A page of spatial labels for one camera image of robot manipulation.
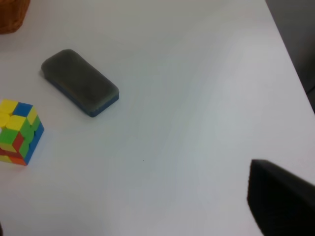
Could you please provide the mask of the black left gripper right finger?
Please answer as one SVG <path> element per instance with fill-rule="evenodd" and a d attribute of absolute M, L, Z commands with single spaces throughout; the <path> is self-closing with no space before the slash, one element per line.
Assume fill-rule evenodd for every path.
<path fill-rule="evenodd" d="M 270 161 L 251 161 L 247 202 L 265 236 L 315 234 L 315 186 Z"/>

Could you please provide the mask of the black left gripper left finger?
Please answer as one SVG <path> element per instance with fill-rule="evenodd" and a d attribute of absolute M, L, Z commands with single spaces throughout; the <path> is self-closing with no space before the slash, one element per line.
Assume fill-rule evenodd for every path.
<path fill-rule="evenodd" d="M 1 223 L 0 223 L 0 236 L 3 236 L 3 229 L 2 229 Z"/>

